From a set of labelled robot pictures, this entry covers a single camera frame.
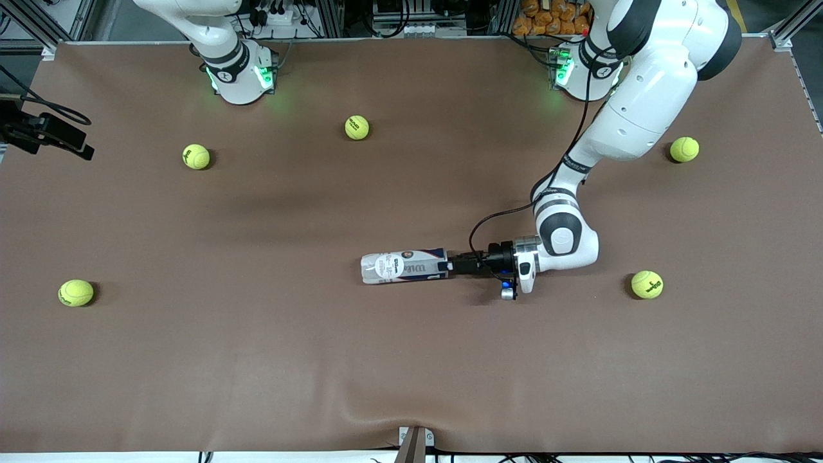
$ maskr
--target pile of potatoes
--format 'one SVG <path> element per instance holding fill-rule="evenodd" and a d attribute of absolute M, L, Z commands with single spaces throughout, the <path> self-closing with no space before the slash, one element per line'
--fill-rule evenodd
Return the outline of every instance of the pile of potatoes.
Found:
<path fill-rule="evenodd" d="M 566 0 L 522 0 L 523 14 L 514 20 L 514 35 L 572 35 L 587 34 L 592 24 L 592 6 L 586 2 L 578 5 Z"/>

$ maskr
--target yellow tennis ball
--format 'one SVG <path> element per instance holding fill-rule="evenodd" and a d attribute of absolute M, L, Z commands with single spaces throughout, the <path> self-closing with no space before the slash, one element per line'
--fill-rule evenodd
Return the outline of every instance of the yellow tennis ball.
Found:
<path fill-rule="evenodd" d="M 208 150 L 203 145 L 188 145 L 183 150 L 183 163 L 196 171 L 208 166 L 211 159 L 212 157 L 209 156 Z"/>
<path fill-rule="evenodd" d="M 669 153 L 677 162 L 688 162 L 697 157 L 700 145 L 692 137 L 680 137 L 672 143 Z"/>
<path fill-rule="evenodd" d="M 638 272 L 631 279 L 631 290 L 643 299 L 654 299 L 663 292 L 663 279 L 650 270 Z"/>
<path fill-rule="evenodd" d="M 352 140 L 362 140 L 369 134 L 369 121 L 363 116 L 346 119 L 346 135 Z"/>
<path fill-rule="evenodd" d="M 60 302 L 69 307 L 79 307 L 88 304 L 95 295 L 91 284 L 83 280 L 69 280 L 57 291 Z"/>

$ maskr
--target table surface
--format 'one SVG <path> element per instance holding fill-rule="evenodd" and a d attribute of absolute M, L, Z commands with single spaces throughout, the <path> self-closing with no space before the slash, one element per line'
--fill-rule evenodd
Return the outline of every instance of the table surface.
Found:
<path fill-rule="evenodd" d="M 372 252 L 466 250 L 556 164 L 582 104 L 516 44 L 297 44 L 245 107 L 197 65 L 84 45 L 40 66 L 97 152 L 0 168 L 0 451 L 386 447 L 410 424 L 447 451 L 820 450 L 823 139 L 768 40 L 645 157 L 593 171 L 599 261 L 516 302 L 359 275 Z M 676 165 L 684 135 L 701 153 Z M 210 169 L 183 165 L 189 143 Z M 477 242 L 532 233 L 521 213 Z M 626 292 L 641 269 L 659 299 Z M 60 304 L 70 278 L 99 285 L 92 306 Z"/>

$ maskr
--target brown table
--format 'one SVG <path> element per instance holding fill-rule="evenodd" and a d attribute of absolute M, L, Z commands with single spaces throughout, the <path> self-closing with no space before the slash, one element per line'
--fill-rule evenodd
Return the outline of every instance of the brown table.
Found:
<path fill-rule="evenodd" d="M 465 250 L 555 165 L 582 104 L 516 44 L 298 44 L 247 107 L 197 64 L 62 46 L 40 65 L 97 153 L 0 166 L 0 451 L 385 447 L 409 424 L 448 451 L 820 450 L 823 139 L 768 40 L 647 156 L 593 171 L 600 260 L 514 303 L 486 279 L 366 286 L 358 263 Z M 676 165 L 683 135 L 701 154 Z M 182 164 L 189 143 L 211 169 Z M 521 213 L 477 242 L 532 233 Z M 659 299 L 626 293 L 640 269 Z M 99 284 L 92 306 L 60 304 L 70 278 Z"/>

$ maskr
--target white robotic arm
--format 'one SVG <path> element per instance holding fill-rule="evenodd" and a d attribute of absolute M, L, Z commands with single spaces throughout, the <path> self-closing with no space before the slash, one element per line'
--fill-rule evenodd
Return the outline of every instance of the white robotic arm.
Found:
<path fill-rule="evenodd" d="M 226 15 L 240 0 L 134 0 L 169 22 L 191 40 L 207 65 L 215 91 L 228 102 L 245 105 L 274 87 L 272 51 L 241 40 Z"/>
<path fill-rule="evenodd" d="M 571 50 L 577 70 L 565 89 L 573 96 L 587 85 L 607 91 L 619 60 L 628 56 L 633 57 L 630 71 L 560 164 L 534 185 L 537 236 L 514 241 L 512 270 L 517 277 L 504 281 L 504 299 L 516 297 L 516 282 L 522 292 L 531 292 L 539 272 L 597 260 L 597 233 L 580 212 L 578 185 L 603 158 L 631 161 L 643 156 L 680 113 L 697 81 L 726 68 L 740 47 L 737 23 L 714 0 L 592 4 L 595 12 L 600 8 L 611 17 L 605 27 L 595 21 L 592 35 Z M 601 62 L 598 55 L 604 57 Z"/>

